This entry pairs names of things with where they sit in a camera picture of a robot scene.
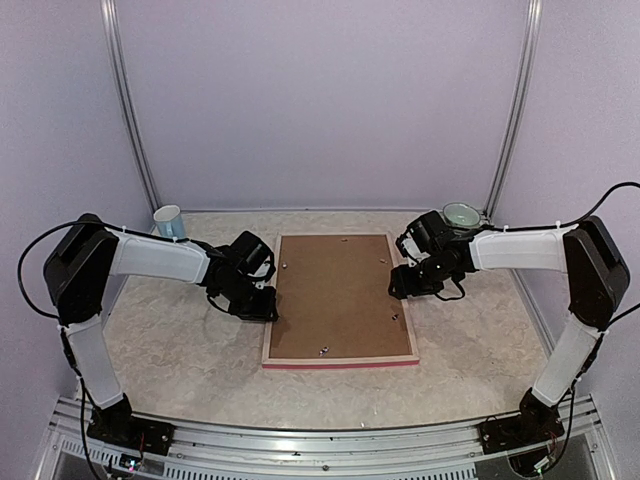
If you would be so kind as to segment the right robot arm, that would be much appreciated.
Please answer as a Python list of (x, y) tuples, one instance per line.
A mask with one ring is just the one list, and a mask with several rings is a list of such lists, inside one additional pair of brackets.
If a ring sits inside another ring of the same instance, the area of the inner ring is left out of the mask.
[(396, 247), (405, 261), (391, 270), (388, 293), (399, 300), (434, 296), (444, 301), (447, 282), (463, 299), (466, 276), (485, 271), (556, 276), (566, 302), (563, 330), (511, 423), (518, 442), (535, 442), (556, 421), (560, 401), (623, 315), (619, 307), (631, 273), (604, 221), (586, 215), (551, 226), (482, 225), (462, 231), (429, 211), (406, 227)]

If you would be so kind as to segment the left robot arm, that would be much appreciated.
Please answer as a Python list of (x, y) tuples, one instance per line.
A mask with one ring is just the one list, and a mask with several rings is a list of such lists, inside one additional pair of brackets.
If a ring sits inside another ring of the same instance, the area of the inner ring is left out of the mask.
[(227, 300), (225, 313), (241, 320), (277, 319), (276, 290), (269, 281), (275, 254), (244, 231), (231, 244), (211, 246), (186, 237), (135, 233), (86, 213), (47, 258), (43, 273), (59, 323), (96, 421), (121, 445), (133, 443), (140, 424), (113, 368), (101, 325), (107, 283), (115, 276), (169, 279), (204, 288), (209, 302)]

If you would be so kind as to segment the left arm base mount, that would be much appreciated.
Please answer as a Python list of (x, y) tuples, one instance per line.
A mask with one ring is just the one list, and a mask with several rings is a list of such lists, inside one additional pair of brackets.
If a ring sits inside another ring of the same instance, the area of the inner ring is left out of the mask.
[(131, 417), (123, 426), (108, 428), (98, 420), (87, 427), (91, 439), (141, 452), (167, 456), (175, 426), (157, 420)]

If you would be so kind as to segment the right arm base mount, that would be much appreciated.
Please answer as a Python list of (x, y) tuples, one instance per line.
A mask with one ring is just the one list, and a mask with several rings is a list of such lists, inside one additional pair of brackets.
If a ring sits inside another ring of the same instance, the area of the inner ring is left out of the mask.
[(485, 455), (547, 442), (565, 433), (559, 419), (540, 426), (526, 423), (522, 415), (485, 420), (477, 425), (477, 430)]

